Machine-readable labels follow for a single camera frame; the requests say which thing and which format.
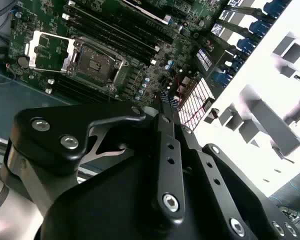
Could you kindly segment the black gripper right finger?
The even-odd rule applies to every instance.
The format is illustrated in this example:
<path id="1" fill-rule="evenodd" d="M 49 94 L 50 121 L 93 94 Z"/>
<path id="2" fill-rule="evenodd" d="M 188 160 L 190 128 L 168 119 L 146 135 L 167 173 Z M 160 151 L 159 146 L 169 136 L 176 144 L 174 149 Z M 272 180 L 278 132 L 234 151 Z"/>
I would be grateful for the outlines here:
<path id="1" fill-rule="evenodd" d="M 203 240 L 300 240 L 300 231 L 215 144 L 200 146 L 173 111 L 185 167 L 187 226 Z"/>

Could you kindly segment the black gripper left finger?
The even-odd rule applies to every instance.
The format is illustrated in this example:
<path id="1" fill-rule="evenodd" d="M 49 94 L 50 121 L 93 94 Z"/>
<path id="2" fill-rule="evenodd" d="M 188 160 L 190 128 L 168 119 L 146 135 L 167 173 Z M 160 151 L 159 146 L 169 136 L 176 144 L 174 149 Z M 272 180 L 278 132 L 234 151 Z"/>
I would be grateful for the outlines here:
<path id="1" fill-rule="evenodd" d="M 75 182 L 79 166 L 109 157 L 99 147 L 130 147 L 135 157 L 152 151 L 153 204 L 172 225 L 185 216 L 180 142 L 173 119 L 150 117 L 128 101 L 92 103 L 20 111 L 15 117 L 4 158 L 40 211 L 47 215 L 54 202 Z"/>

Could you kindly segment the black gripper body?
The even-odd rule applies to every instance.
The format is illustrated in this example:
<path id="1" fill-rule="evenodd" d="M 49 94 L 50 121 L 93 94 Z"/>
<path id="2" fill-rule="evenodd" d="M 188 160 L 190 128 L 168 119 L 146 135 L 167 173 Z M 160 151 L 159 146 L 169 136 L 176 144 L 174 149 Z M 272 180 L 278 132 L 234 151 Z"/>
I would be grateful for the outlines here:
<path id="1" fill-rule="evenodd" d="M 63 193 L 41 226 L 43 240 L 228 240 L 230 229 L 196 169 L 182 174 L 185 217 L 168 222 L 154 207 L 153 164 L 133 156 Z"/>

